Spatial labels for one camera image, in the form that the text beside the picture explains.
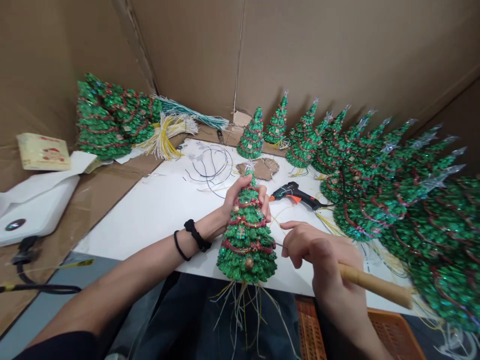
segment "white plastic device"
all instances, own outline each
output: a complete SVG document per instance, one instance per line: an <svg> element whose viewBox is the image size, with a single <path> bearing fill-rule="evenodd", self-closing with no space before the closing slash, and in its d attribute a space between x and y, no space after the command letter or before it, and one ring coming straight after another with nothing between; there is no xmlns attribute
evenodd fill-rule
<svg viewBox="0 0 480 360"><path fill-rule="evenodd" d="M0 217L0 247L19 243L29 236L51 234L79 180L78 175L70 176L26 202L11 204Z"/></svg>

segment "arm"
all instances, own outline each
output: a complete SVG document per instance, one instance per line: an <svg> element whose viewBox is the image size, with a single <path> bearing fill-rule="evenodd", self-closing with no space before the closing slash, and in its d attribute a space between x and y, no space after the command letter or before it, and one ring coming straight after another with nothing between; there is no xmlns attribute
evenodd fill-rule
<svg viewBox="0 0 480 360"><path fill-rule="evenodd" d="M212 240L225 232L233 202L240 189L251 180L251 175L239 178L226 193L224 204L195 223L202 238ZM264 186L260 188L259 199L269 221L270 209ZM199 251L194 238L185 229L177 233L177 239L188 258ZM74 296L28 346L73 331L87 331L99 336L118 313L131 306L183 262L173 235L147 246Z"/></svg>
<svg viewBox="0 0 480 360"><path fill-rule="evenodd" d="M283 257L290 257L298 269L302 258L310 255L313 292L330 321L368 359L393 360L370 322L365 290L340 277L338 263L363 271L362 255L352 241L327 234L306 222L289 221L280 226L292 229L283 240Z"/></svg>

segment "glue gun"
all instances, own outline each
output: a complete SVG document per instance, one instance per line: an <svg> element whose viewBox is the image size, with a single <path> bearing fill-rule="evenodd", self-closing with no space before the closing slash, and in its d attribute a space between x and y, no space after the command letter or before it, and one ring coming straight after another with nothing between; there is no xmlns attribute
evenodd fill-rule
<svg viewBox="0 0 480 360"><path fill-rule="evenodd" d="M284 197L291 198L296 204L302 201L311 207L313 211L321 206L316 198L300 191L299 185L295 181L290 181L287 185L283 185L281 188L274 191L270 196L270 201L279 200Z"/></svg>

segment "white table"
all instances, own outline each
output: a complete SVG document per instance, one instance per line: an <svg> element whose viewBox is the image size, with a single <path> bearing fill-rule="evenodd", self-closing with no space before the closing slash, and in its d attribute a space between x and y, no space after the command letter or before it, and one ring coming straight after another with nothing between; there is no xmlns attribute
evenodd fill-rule
<svg viewBox="0 0 480 360"><path fill-rule="evenodd" d="M186 155L198 155L204 151L201 148L206 146L218 149L220 145L187 139L182 152ZM229 146L222 147L229 151L232 156L233 170L236 170L236 164L246 161L237 154L235 148ZM318 173L312 170L311 167L310 173L306 176L290 177L288 172L293 167L288 164L285 158L269 154L263 154L262 157L273 158L280 165L279 172L273 176L271 181L258 180L259 184L267 187L268 194L271 194L290 181L297 182L299 188L307 194L312 196L319 194L320 181L315 180ZM213 161L217 163L217 169L224 158L220 153L213 156ZM205 183L199 183L189 178L186 169L194 179L201 179L193 169L193 162L199 171L203 170L201 162L192 161L188 156L182 156L177 161L164 161L149 177L139 181L104 219L90 231L74 251L87 255L124 260L140 249L173 234L175 230L180 230L186 220L200 219L218 208L222 205L223 199L211 191L200 191L208 190L209 188ZM207 167L207 173L212 174L213 167L209 153L205 153L204 162ZM215 182L225 179L229 173L230 167L223 171L215 179ZM225 196L227 190L222 188L232 185L238 176L231 175L224 183L213 187L213 189L219 189L215 192ZM325 203L326 199L321 197L320 201ZM270 209L272 217L279 222L289 220L305 221L328 232L311 209L303 205L303 203L292 206L291 200L284 198L270 203ZM330 210L322 210L321 213L322 216L330 219L333 223ZM284 230L274 220L271 224L271 235L279 243L282 243L285 237ZM188 274L227 280L216 265L219 248L220 241L217 240L209 251L197 254L191 261L183 263L177 270ZM365 271L401 286L411 285L408 279L393 275L373 251L366 246L364 248L367 251L364 262ZM270 289L313 296L311 286L313 278L312 265L305 261L303 266L297 270L293 267L290 259L280 256L281 251L281 247L278 246L276 249L278 269L275 275L269 278L263 285ZM407 310L371 292L367 292L367 303L371 308L418 315L416 312Z"/></svg>

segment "gold ornament ball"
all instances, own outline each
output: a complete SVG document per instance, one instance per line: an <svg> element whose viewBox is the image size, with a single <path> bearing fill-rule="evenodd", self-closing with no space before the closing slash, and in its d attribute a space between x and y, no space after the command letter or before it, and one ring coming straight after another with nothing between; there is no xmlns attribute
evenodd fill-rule
<svg viewBox="0 0 480 360"><path fill-rule="evenodd" d="M245 259L245 268L247 270L252 270L254 268L254 260L251 257Z"/></svg>

